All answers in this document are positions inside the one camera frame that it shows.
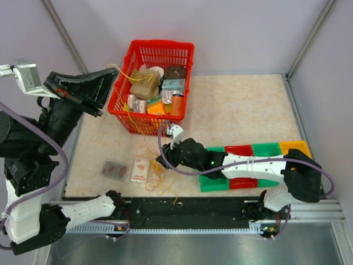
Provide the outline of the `white tissue pack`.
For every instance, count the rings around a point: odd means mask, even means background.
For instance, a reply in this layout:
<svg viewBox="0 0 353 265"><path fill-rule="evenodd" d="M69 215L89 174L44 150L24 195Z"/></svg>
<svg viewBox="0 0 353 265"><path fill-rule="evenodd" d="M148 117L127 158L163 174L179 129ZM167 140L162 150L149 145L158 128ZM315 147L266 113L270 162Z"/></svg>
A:
<svg viewBox="0 0 353 265"><path fill-rule="evenodd" d="M140 184L146 184L149 172L150 160L137 158L134 160L130 181Z"/></svg>

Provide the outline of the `right green plastic bin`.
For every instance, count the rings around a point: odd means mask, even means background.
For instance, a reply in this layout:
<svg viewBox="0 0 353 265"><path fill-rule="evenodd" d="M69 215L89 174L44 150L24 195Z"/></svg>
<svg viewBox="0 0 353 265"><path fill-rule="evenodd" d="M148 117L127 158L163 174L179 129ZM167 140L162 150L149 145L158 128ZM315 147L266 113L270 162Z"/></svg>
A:
<svg viewBox="0 0 353 265"><path fill-rule="evenodd" d="M265 157L265 156L278 156L282 154L280 145L278 142L267 143L267 144L252 144L252 150L254 156ZM273 187L279 183L266 179L258 180L258 188Z"/></svg>

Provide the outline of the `silver foil snack pack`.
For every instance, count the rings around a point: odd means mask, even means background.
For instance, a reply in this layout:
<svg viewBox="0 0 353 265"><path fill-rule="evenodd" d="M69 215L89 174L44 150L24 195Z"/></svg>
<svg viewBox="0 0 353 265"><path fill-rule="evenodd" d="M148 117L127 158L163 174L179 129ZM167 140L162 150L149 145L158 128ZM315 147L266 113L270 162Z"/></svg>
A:
<svg viewBox="0 0 353 265"><path fill-rule="evenodd" d="M173 101L173 96L183 96L184 93L181 91L167 91L167 90L162 90L161 91L161 99L164 104L172 104Z"/></svg>

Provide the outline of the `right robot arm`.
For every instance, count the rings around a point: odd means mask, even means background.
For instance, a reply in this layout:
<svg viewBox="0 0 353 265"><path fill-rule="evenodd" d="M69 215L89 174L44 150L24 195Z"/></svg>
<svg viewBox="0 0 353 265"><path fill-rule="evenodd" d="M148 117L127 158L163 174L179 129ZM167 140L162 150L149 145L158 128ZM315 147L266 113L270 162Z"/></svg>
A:
<svg viewBox="0 0 353 265"><path fill-rule="evenodd" d="M263 218L271 218L283 207L320 201L321 166L298 149L270 157L241 156L207 150L194 139L171 142L161 147L156 158L165 169L179 165L192 168L209 179L266 179L277 183L262 192L257 205Z"/></svg>

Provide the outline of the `orange bottle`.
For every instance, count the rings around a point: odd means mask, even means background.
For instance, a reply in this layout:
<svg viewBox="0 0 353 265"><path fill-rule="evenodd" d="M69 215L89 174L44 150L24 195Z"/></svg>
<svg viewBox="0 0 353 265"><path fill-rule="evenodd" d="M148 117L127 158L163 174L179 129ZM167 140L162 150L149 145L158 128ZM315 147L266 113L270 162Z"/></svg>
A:
<svg viewBox="0 0 353 265"><path fill-rule="evenodd" d="M172 116L181 116L183 109L183 100L184 96L182 94L173 94L172 109L170 112Z"/></svg>

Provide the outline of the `left green plastic bin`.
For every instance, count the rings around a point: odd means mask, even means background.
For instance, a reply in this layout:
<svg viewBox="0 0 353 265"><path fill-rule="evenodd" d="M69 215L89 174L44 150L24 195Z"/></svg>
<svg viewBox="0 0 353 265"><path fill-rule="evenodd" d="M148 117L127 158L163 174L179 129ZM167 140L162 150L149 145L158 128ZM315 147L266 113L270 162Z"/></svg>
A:
<svg viewBox="0 0 353 265"><path fill-rule="evenodd" d="M226 156L225 147L208 147L206 148L207 155L202 161L203 168L201 171L207 171L223 164ZM199 176L201 192L215 192L229 190L229 180L222 174L221 171L215 171L206 175Z"/></svg>

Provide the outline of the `small brown cardboard box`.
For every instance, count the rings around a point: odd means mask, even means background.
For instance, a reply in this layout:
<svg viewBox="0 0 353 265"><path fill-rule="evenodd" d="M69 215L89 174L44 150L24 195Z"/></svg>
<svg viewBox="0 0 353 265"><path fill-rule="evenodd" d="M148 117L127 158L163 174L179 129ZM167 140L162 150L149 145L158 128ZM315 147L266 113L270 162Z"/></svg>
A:
<svg viewBox="0 0 353 265"><path fill-rule="evenodd" d="M130 93L135 95L139 99L148 100L151 99L155 93L156 88L144 87L138 85L132 85L130 88Z"/></svg>

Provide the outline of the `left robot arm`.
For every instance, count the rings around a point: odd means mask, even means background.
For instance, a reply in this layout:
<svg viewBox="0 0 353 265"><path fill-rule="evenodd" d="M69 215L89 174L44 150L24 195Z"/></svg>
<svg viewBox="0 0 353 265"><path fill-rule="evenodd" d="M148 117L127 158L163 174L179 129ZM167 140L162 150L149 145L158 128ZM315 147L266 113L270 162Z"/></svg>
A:
<svg viewBox="0 0 353 265"><path fill-rule="evenodd" d="M118 74L115 68L77 76L51 72L44 87L54 97L41 108L38 119L1 107L1 157L8 193L1 230L15 255L50 245L86 222L124 215L125 201L114 190L66 206L42 200L56 185L51 175L58 165L63 167L61 176L67 175L68 158L62 149L67 139L83 114L102 115ZM53 160L57 155L62 157L60 163Z"/></svg>

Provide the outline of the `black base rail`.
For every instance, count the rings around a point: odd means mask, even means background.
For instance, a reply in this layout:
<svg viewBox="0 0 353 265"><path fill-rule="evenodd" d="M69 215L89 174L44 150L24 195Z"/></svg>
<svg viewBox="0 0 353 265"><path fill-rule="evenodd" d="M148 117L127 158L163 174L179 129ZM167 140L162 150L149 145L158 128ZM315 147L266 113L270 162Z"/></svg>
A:
<svg viewBox="0 0 353 265"><path fill-rule="evenodd" d="M238 229L249 221L277 220L259 197L134 197L124 213L133 229Z"/></svg>

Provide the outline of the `white round plate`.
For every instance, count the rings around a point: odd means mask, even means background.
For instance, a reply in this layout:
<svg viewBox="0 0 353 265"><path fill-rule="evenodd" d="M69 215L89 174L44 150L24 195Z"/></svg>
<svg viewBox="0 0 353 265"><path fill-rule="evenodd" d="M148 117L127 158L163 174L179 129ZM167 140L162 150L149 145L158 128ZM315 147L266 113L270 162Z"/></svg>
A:
<svg viewBox="0 0 353 265"><path fill-rule="evenodd" d="M146 74L158 73L159 78L163 78L163 76L164 76L164 69L159 66L153 66L153 67L147 68L146 65L142 65L139 68L139 71L141 73L146 73Z"/></svg>

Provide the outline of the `yellow plastic bin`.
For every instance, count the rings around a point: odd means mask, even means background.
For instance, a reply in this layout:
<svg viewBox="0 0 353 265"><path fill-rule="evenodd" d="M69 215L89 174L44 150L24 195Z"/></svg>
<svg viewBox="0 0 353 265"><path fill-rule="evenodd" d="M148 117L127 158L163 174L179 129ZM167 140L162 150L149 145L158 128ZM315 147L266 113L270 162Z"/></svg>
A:
<svg viewBox="0 0 353 265"><path fill-rule="evenodd" d="M305 141L287 141L279 142L279 146L283 155L287 155L289 149L296 149L303 152L308 157L312 158L311 152L308 148L308 145Z"/></svg>

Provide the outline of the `red plastic shopping basket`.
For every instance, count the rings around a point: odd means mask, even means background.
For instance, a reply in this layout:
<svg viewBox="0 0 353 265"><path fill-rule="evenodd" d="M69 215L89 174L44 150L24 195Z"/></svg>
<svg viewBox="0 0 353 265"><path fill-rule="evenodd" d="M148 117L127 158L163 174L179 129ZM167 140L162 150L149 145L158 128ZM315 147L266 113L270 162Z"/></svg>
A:
<svg viewBox="0 0 353 265"><path fill-rule="evenodd" d="M130 75L140 66L159 66L166 69L170 65L181 65L187 70L186 84L182 113L180 116L150 115L127 112L124 104L132 86L128 79L120 75L114 85L114 90L107 106L108 112L115 116L125 129L132 134L158 135L158 128L162 121L169 120L178 125L185 117L188 95L190 92L190 79L193 67L194 44L172 40L134 40L124 58L122 71Z"/></svg>

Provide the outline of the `red plastic bin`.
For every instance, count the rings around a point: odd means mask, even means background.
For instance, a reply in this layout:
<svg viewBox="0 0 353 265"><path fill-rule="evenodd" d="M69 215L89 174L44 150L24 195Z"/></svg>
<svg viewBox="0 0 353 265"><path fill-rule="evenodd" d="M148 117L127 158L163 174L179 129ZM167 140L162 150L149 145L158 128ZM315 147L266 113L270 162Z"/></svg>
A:
<svg viewBox="0 0 353 265"><path fill-rule="evenodd" d="M252 156L253 149L251 145L240 145L240 146L226 146L225 151L239 156ZM258 180L252 178L235 178L229 180L230 189L247 189L256 188L258 186Z"/></svg>

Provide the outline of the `orange yellow sticky notes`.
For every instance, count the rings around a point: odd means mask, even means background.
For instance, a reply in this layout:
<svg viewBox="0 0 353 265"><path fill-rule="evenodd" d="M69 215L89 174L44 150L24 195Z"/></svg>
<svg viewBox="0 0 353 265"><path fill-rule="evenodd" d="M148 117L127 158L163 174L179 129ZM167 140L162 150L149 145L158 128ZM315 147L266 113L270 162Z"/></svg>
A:
<svg viewBox="0 0 353 265"><path fill-rule="evenodd" d="M166 115L164 103L161 100L147 103L147 113L151 115Z"/></svg>

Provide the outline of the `pink wrapped snack pack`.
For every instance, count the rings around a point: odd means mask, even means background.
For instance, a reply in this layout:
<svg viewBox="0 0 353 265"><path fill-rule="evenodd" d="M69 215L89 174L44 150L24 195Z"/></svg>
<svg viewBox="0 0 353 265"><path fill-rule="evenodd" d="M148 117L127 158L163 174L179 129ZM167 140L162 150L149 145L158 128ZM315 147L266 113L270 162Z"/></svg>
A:
<svg viewBox="0 0 353 265"><path fill-rule="evenodd" d="M135 95L129 94L127 96L127 108L133 113L146 114L147 113L147 101L144 99L138 99Z"/></svg>

